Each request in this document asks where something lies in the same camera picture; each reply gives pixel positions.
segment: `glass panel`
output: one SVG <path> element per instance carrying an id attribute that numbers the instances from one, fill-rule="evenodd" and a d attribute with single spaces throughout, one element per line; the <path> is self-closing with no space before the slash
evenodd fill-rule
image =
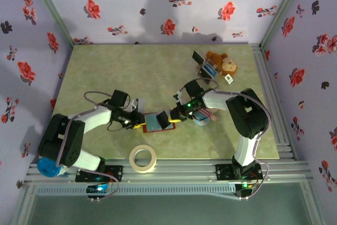
<path id="1" fill-rule="evenodd" d="M 311 224 L 300 185 L 266 184 L 248 201 L 206 195 L 39 197 L 28 224 Z"/>

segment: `wall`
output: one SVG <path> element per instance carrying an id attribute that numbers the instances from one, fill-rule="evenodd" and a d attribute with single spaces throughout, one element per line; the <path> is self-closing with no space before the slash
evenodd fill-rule
<path id="1" fill-rule="evenodd" d="M 282 0 L 53 2 L 77 43 L 211 44 L 259 43 Z"/>
<path id="2" fill-rule="evenodd" d="M 308 225 L 298 184 L 266 184 L 249 201 L 211 196 L 37 197 L 28 224 Z"/>
<path id="3" fill-rule="evenodd" d="M 71 49 L 41 0 L 0 0 L 0 6 L 0 224 L 6 225 Z"/>
<path id="4" fill-rule="evenodd" d="M 295 147 L 337 221 L 337 2 L 293 0 L 265 47 Z"/>

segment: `black bracket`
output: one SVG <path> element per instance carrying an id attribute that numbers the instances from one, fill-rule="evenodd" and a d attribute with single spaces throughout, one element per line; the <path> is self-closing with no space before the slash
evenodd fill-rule
<path id="1" fill-rule="evenodd" d="M 245 181 L 257 181 L 262 180 L 263 174 L 261 166 L 256 163 L 254 167 L 251 167 L 245 174 L 240 177 L 234 173 L 233 164 L 216 164 L 215 174 L 217 181 L 227 180 L 245 180 Z"/>
<path id="2" fill-rule="evenodd" d="M 123 166 L 121 165 L 106 165 L 104 173 L 110 174 L 117 178 L 119 182 L 122 181 L 122 176 L 123 176 Z M 76 174 L 75 182 L 97 182 L 97 183 L 107 183 L 111 179 L 106 176 L 100 176 L 97 174 L 93 173 L 88 173 L 84 171 L 78 171 Z"/>

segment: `toy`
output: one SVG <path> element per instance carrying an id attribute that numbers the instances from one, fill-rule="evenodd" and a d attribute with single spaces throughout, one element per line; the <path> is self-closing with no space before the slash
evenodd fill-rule
<path id="1" fill-rule="evenodd" d="M 223 76 L 227 74 L 233 76 L 237 72 L 237 64 L 228 55 L 223 53 L 221 55 L 208 51 L 206 53 L 206 60 L 210 60 L 213 67 Z"/>

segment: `purple wall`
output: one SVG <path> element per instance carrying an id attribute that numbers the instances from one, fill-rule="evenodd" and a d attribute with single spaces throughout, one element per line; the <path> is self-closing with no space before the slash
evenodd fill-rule
<path id="1" fill-rule="evenodd" d="M 5 225 L 19 182 L 37 155 L 71 48 L 41 0 L 0 0 L 0 6 L 0 224 Z"/>
<path id="2" fill-rule="evenodd" d="M 293 143 L 337 224 L 337 2 L 293 0 L 266 46 Z"/>

